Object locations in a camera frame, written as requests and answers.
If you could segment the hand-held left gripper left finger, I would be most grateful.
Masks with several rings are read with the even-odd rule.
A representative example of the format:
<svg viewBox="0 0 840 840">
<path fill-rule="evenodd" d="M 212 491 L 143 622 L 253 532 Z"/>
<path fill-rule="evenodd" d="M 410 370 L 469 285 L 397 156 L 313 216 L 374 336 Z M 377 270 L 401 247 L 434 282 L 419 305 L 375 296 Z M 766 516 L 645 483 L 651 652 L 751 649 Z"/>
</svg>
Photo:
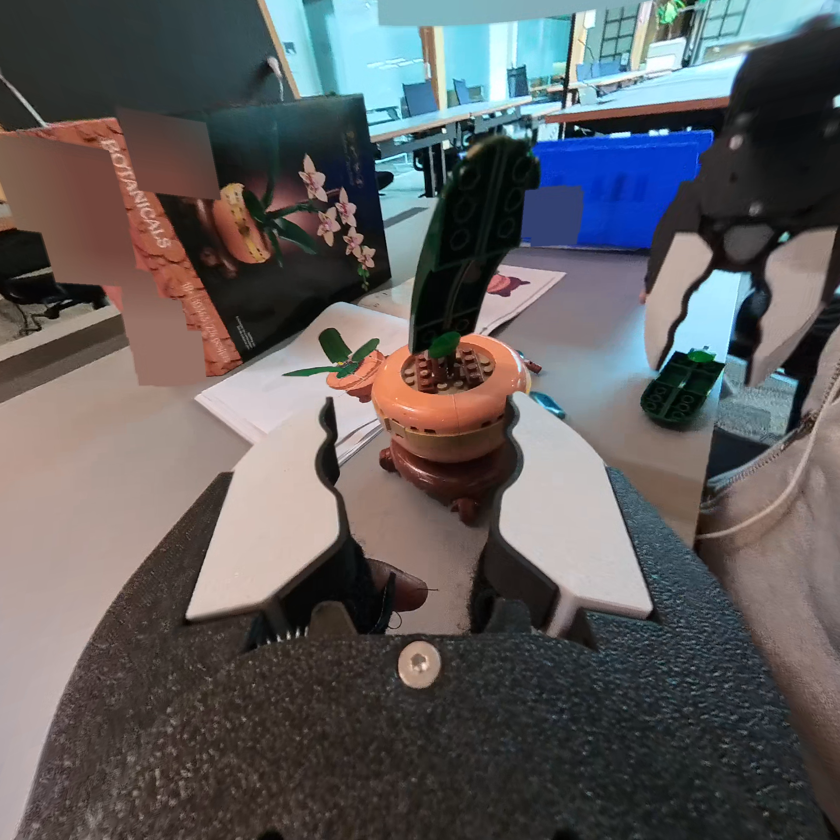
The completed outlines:
<svg viewBox="0 0 840 840">
<path fill-rule="evenodd" d="M 307 406 L 254 444 L 234 468 L 185 611 L 188 623 L 264 613 L 283 602 L 349 538 L 335 484 L 334 404 Z"/>
</svg>

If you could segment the grey desk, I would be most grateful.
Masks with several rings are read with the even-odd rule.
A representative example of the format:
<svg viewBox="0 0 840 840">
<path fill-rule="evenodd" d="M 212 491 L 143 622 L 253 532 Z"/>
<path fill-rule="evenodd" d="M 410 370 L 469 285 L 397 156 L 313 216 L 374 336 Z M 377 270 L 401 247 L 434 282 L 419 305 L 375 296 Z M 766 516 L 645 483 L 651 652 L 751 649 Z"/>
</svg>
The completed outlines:
<svg viewBox="0 0 840 840">
<path fill-rule="evenodd" d="M 537 391 L 691 543 L 721 384 L 689 431 L 640 411 L 652 376 L 638 302 L 645 257 L 520 248 L 507 263 L 564 277 L 499 336 L 542 366 Z M 140 386 L 131 351 L 118 349 L 2 404 L 2 838 L 17 833 L 56 705 L 103 614 L 248 451 L 194 401 L 204 386 Z M 382 446 L 370 441 L 342 467 L 353 534 L 427 583 L 427 602 L 402 614 L 398 633 L 462 634 L 485 527 L 386 474 Z"/>
</svg>

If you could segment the brown-topped office desk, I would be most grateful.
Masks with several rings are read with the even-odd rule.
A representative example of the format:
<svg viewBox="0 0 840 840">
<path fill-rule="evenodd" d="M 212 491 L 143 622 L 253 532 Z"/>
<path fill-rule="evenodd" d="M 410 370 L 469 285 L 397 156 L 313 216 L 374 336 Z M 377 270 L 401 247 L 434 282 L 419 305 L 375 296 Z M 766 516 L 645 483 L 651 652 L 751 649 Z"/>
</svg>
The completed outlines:
<svg viewBox="0 0 840 840">
<path fill-rule="evenodd" d="M 563 108 L 561 101 L 534 103 L 530 97 L 471 103 L 376 124 L 370 138 L 382 160 L 405 154 L 412 161 L 415 153 L 424 152 L 423 195 L 434 198 L 448 179 L 446 145 L 457 148 L 466 134 L 482 138 L 508 125 L 534 128 Z"/>
<path fill-rule="evenodd" d="M 546 123 L 585 124 L 616 119 L 657 117 L 723 110 L 729 104 L 735 77 L 746 54 L 676 70 L 658 79 L 623 88 L 596 104 L 562 109 L 544 117 Z"/>
</svg>

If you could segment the blue plastic bin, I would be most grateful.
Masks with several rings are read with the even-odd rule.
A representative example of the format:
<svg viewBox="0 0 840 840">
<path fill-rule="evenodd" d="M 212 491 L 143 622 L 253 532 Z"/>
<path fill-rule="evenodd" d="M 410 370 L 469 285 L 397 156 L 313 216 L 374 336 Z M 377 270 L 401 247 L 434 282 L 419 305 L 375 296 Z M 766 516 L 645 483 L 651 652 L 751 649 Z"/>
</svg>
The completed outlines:
<svg viewBox="0 0 840 840">
<path fill-rule="evenodd" d="M 521 239 L 533 247 L 648 249 L 709 130 L 539 142 L 541 182 L 526 197 Z"/>
</svg>

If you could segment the black orchid toy set box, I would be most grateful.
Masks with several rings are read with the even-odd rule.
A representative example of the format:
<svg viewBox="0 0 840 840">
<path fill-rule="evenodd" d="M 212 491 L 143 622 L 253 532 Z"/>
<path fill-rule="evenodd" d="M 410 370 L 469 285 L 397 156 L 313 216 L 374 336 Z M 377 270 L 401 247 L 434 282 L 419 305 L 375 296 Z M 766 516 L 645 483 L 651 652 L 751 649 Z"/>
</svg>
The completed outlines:
<svg viewBox="0 0 840 840">
<path fill-rule="evenodd" d="M 118 117 L 2 136 L 109 154 L 139 268 L 181 306 L 220 376 L 392 273 L 361 94 L 168 114 L 206 126 L 216 193 L 140 188 Z"/>
</svg>

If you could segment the toy flower pot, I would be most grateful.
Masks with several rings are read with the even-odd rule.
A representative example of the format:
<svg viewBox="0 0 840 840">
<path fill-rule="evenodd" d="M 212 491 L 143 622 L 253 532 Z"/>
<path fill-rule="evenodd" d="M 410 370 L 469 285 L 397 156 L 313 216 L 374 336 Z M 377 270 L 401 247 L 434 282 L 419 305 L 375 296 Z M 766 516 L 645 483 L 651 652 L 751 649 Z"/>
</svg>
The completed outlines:
<svg viewBox="0 0 840 840">
<path fill-rule="evenodd" d="M 522 355 L 476 333 L 445 359 L 406 346 L 391 353 L 371 390 L 389 438 L 380 467 L 446 505 L 465 525 L 475 524 L 512 472 L 508 398 L 532 387 Z"/>
</svg>

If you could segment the long dark green toy leaf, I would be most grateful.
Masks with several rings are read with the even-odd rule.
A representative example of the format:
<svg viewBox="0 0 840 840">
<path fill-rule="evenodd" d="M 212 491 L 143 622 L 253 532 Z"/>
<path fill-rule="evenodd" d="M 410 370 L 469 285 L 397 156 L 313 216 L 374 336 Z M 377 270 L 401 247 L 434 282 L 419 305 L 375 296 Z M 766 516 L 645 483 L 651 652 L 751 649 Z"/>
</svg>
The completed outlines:
<svg viewBox="0 0 840 840">
<path fill-rule="evenodd" d="M 640 397 L 644 415 L 671 429 L 693 424 L 724 368 L 707 346 L 673 352 Z"/>
<path fill-rule="evenodd" d="M 526 192 L 539 184 L 528 140 L 491 134 L 469 147 L 438 198 L 418 258 L 411 354 L 428 351 L 440 335 L 476 330 L 490 280 L 519 246 Z"/>
</svg>

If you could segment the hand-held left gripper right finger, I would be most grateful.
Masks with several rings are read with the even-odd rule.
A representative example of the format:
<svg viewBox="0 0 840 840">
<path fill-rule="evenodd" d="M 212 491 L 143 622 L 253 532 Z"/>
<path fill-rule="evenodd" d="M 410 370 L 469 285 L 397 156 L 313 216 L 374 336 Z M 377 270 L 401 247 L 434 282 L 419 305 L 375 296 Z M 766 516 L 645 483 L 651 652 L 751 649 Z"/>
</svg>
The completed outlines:
<svg viewBox="0 0 840 840">
<path fill-rule="evenodd" d="M 507 408 L 516 463 L 490 515 L 489 584 L 550 637 L 581 611 L 648 620 L 655 605 L 604 461 L 530 395 Z"/>
</svg>

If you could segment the person's left hand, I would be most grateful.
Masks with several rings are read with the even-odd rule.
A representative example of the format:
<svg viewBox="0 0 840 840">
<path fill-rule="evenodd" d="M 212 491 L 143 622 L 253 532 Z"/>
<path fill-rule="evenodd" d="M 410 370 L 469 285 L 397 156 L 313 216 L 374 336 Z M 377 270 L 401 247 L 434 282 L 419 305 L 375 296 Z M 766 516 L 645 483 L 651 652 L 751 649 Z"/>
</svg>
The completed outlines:
<svg viewBox="0 0 840 840">
<path fill-rule="evenodd" d="M 391 578 L 394 579 L 393 607 L 396 611 L 414 612 L 426 603 L 428 588 L 424 581 L 388 563 L 374 559 L 367 562 L 377 592 L 383 593 Z"/>
</svg>

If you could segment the building instruction booklet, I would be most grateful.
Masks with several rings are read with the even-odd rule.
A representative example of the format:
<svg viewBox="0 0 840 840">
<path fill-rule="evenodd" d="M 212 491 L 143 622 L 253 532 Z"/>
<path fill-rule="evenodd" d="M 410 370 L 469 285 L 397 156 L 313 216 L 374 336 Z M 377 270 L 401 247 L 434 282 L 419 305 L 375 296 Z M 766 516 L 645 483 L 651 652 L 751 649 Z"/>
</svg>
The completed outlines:
<svg viewBox="0 0 840 840">
<path fill-rule="evenodd" d="M 207 388 L 196 401 L 254 445 L 302 409 L 331 397 L 339 463 L 344 464 L 377 434 L 380 425 L 371 403 L 350 395 L 349 386 L 331 387 L 338 384 L 338 363 L 329 359 L 320 335 L 327 329 L 338 331 L 346 355 L 378 339 L 377 351 L 388 355 L 407 343 L 412 294 L 413 280 L 408 280 L 357 304 L 333 304 L 287 347 Z"/>
</svg>

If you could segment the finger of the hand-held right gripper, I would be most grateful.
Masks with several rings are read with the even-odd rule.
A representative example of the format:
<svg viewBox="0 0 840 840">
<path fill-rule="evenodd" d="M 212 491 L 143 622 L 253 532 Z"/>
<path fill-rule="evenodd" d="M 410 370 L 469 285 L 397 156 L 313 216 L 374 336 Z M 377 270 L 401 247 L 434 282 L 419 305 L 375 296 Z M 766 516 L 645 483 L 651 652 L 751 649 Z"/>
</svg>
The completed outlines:
<svg viewBox="0 0 840 840">
<path fill-rule="evenodd" d="M 659 371 L 667 360 L 690 297 L 711 273 L 712 257 L 711 247 L 694 233 L 675 234 L 668 247 L 646 300 L 644 348 L 652 371 Z"/>
<path fill-rule="evenodd" d="M 776 248 L 764 266 L 769 305 L 749 361 L 747 384 L 757 386 L 781 368 L 837 287 L 830 265 L 837 227 L 801 232 Z"/>
</svg>

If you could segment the large black cardboard board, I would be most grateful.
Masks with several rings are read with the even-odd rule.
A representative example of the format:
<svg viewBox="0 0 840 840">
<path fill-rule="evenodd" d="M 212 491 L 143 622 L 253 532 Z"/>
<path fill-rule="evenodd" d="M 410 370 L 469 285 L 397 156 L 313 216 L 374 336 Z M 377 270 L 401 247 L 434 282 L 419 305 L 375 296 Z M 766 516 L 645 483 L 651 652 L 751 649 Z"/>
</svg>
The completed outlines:
<svg viewBox="0 0 840 840">
<path fill-rule="evenodd" d="M 2 1 L 1 68 L 47 123 L 300 97 L 267 2 Z M 3 130 L 38 128 L 2 84 Z"/>
</svg>

